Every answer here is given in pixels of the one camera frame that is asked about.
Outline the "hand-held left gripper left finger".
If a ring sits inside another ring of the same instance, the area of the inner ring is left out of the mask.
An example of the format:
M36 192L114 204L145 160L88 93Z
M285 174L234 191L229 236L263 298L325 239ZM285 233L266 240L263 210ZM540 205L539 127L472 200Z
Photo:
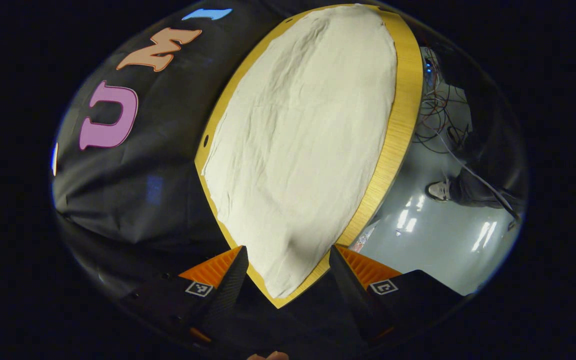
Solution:
M249 268L246 246L238 246L182 273L165 273L120 301L122 309L183 344L216 346Z

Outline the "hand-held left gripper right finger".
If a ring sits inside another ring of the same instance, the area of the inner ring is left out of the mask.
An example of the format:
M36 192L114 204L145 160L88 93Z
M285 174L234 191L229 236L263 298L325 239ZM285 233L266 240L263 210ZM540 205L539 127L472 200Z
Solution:
M445 320L468 300L421 269L402 273L340 244L329 267L362 339L400 344Z

